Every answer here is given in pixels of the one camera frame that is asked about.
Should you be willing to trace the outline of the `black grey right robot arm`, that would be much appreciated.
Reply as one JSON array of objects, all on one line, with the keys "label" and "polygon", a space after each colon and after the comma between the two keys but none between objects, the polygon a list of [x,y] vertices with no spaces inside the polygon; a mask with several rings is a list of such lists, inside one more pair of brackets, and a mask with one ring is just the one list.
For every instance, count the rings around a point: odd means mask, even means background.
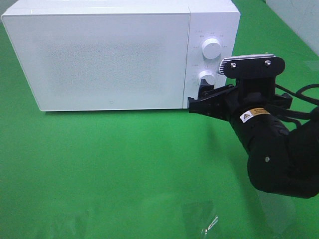
[{"label": "black grey right robot arm", "polygon": [[261,88],[240,97],[239,85],[214,88],[201,80],[190,113],[230,123],[248,154],[252,185],[264,192],[311,198],[319,192],[319,110],[295,112],[289,95],[265,98]]}]

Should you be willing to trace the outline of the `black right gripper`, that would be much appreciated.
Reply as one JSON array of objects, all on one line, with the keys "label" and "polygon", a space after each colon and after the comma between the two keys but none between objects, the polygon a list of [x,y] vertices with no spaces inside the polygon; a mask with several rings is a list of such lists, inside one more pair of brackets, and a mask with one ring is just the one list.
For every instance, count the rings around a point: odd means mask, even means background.
[{"label": "black right gripper", "polygon": [[200,82],[198,100],[188,97],[188,112],[224,119],[222,103],[226,108],[226,119],[235,131],[245,151],[261,150],[266,143],[277,144],[289,134],[282,120],[291,107],[292,97],[275,93],[275,79],[236,80],[219,88],[205,79]]}]

